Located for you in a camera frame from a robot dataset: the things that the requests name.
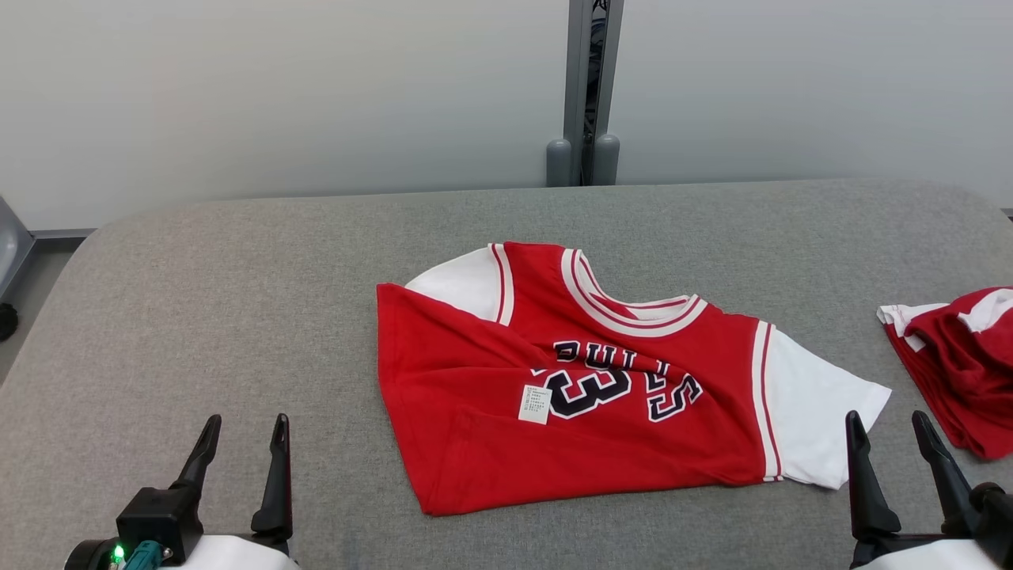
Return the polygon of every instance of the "red fabric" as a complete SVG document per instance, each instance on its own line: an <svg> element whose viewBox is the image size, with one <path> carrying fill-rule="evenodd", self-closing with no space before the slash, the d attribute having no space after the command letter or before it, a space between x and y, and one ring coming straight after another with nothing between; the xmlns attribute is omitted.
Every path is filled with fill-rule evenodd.
<svg viewBox="0 0 1013 570"><path fill-rule="evenodd" d="M764 480L752 399L757 319L707 306L692 327L666 337L619 334L567 297L561 247L505 246L510 327L398 284L377 288L380 388L423 512ZM559 341L616 347L614 367L624 349L635 352L629 393L569 419L550 415L547 425L518 420L525 385L541 387L563 370L574 381L595 374L579 358L558 361ZM652 422L647 382L666 367L666 406L688 373L703 393L685 413Z"/></svg>
<svg viewBox="0 0 1013 570"><path fill-rule="evenodd" d="M958 319L999 288L964 296L912 320L905 336L925 341L915 351L886 326L887 336L929 408L956 447L986 460L1013 453L1013 312L972 333Z"/></svg>

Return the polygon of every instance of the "gray partition foot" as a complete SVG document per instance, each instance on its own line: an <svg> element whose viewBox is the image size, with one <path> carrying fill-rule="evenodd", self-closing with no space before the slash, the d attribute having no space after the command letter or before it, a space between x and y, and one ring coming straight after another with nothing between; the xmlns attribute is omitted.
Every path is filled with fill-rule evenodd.
<svg viewBox="0 0 1013 570"><path fill-rule="evenodd" d="M619 168L619 137L602 135L595 141L595 166L591 183L613 185Z"/></svg>
<svg viewBox="0 0 1013 570"><path fill-rule="evenodd" d="M570 156L573 151L566 139L555 139L545 147L545 185L570 185Z"/></svg>

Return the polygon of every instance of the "gray floor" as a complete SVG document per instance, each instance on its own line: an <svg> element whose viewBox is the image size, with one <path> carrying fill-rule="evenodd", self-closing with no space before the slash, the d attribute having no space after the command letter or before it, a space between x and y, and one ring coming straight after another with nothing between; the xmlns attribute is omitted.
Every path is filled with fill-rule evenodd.
<svg viewBox="0 0 1013 570"><path fill-rule="evenodd" d="M0 343L0 385L7 379L7 372L14 364L31 325L53 290L53 283L57 281L64 265L82 240L83 238L36 241L15 280L3 296L3 303L12 305L17 311L19 324L17 332Z"/></svg>

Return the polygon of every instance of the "gray plastic object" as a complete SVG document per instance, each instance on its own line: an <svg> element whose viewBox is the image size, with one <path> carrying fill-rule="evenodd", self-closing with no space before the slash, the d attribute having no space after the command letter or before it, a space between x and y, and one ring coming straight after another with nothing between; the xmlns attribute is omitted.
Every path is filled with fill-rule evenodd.
<svg viewBox="0 0 1013 570"><path fill-rule="evenodd" d="M616 171L619 169L619 137L602 135L595 141L595 169L592 172L591 183L595 185L614 185Z"/></svg>
<svg viewBox="0 0 1013 570"><path fill-rule="evenodd" d="M7 294L7 288L28 255L33 241L21 220L0 197L0 298Z"/></svg>
<svg viewBox="0 0 1013 570"><path fill-rule="evenodd" d="M570 156L573 149L566 139L555 139L545 147L545 185L570 185Z"/></svg>

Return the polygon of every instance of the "red jersey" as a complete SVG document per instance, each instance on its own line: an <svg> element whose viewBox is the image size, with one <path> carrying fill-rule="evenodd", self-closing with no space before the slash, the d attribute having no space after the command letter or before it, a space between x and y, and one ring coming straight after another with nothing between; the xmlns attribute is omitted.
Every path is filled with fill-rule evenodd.
<svg viewBox="0 0 1013 570"><path fill-rule="evenodd" d="M949 305L886 306L878 317L953 445L986 460L1013 453L1013 290Z"/></svg>
<svg viewBox="0 0 1013 570"><path fill-rule="evenodd" d="M379 381L424 512L848 478L889 391L696 296L625 304L587 257L491 244L377 288Z"/></svg>

